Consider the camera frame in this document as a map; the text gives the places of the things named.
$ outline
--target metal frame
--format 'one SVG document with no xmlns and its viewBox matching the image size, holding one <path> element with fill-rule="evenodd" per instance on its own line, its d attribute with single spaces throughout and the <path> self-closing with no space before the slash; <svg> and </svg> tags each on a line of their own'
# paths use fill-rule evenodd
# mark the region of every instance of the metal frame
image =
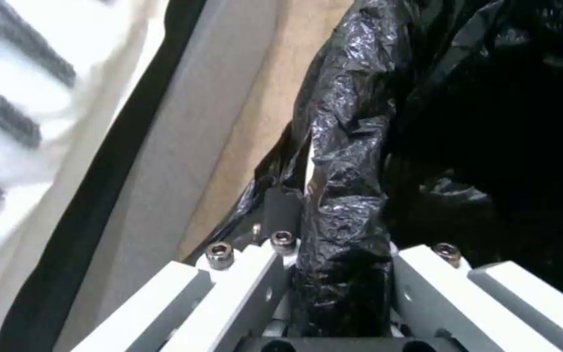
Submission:
<svg viewBox="0 0 563 352">
<path fill-rule="evenodd" d="M 469 272 L 469 279 L 563 350 L 563 294 L 514 262 Z"/>
<path fill-rule="evenodd" d="M 170 263 L 74 351 L 155 351 L 174 328 L 162 352 L 244 348 L 239 342 L 244 338 L 253 342 L 262 336 L 275 316 L 273 312 L 283 306 L 288 272 L 295 259 L 280 257 L 268 243 L 249 245 L 232 267 L 214 273 L 216 283 L 205 270 Z M 523 322 L 510 312 L 509 305 L 492 298 L 492 291 L 487 294 L 427 246 L 400 250 L 393 263 L 395 309 L 415 338 L 433 341 L 437 334 L 446 332 L 475 352 L 563 350 L 529 326 L 534 323 Z M 486 268 L 484 272 L 493 271 Z M 560 292 L 556 294 L 547 297 L 549 305 L 563 300 Z M 549 314 L 547 319 L 556 317 Z M 273 323 L 283 325 L 284 320 Z"/>
<path fill-rule="evenodd" d="M 286 285 L 282 258 L 249 245 L 162 352 L 231 352 L 244 336 L 261 336 Z"/>
<path fill-rule="evenodd" d="M 211 288 L 207 272 L 170 262 L 73 351 L 156 351 Z"/>
<path fill-rule="evenodd" d="M 418 338 L 447 330 L 470 351 L 559 351 L 426 245 L 393 260 L 395 310 Z"/>
</svg>

